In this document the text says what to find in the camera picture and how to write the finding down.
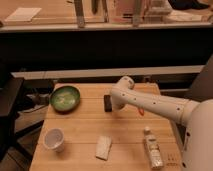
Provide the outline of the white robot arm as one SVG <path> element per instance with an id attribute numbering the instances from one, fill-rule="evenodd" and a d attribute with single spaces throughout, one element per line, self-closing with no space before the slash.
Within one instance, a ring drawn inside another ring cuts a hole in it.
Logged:
<path id="1" fill-rule="evenodd" d="M 202 102 L 138 92 L 123 76 L 110 90 L 114 110 L 126 104 L 143 108 L 186 128 L 181 171 L 213 171 L 213 99 Z"/>

